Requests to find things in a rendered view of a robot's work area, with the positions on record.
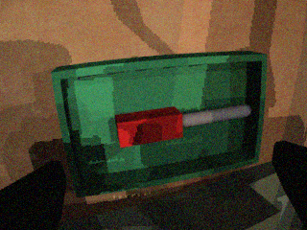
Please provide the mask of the green tray floor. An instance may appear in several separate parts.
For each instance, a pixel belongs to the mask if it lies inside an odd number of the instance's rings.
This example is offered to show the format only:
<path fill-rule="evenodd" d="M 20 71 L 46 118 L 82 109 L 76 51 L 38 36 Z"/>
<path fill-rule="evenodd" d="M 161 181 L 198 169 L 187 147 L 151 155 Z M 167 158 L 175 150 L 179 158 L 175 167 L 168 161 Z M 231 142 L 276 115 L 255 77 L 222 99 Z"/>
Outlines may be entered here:
<path fill-rule="evenodd" d="M 242 149 L 245 118 L 183 127 L 183 138 L 120 149 L 115 115 L 172 106 L 188 114 L 245 104 L 247 62 L 208 62 L 65 80 L 82 176 L 126 172 Z"/>

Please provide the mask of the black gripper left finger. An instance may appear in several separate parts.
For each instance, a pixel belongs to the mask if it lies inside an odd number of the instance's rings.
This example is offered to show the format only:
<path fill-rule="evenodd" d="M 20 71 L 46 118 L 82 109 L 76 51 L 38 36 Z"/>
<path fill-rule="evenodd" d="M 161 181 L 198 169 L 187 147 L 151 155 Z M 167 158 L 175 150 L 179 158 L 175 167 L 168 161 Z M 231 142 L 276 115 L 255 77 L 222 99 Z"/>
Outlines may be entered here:
<path fill-rule="evenodd" d="M 0 230 L 58 230 L 65 184 L 58 160 L 0 189 Z"/>

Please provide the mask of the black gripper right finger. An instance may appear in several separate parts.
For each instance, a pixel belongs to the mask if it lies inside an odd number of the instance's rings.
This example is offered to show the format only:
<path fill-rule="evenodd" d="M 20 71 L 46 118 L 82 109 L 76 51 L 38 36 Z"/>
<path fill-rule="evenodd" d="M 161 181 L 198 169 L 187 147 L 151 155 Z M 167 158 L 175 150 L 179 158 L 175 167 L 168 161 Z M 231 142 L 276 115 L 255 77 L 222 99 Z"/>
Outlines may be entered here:
<path fill-rule="evenodd" d="M 307 147 L 288 141 L 273 143 L 272 165 L 307 230 Z"/>

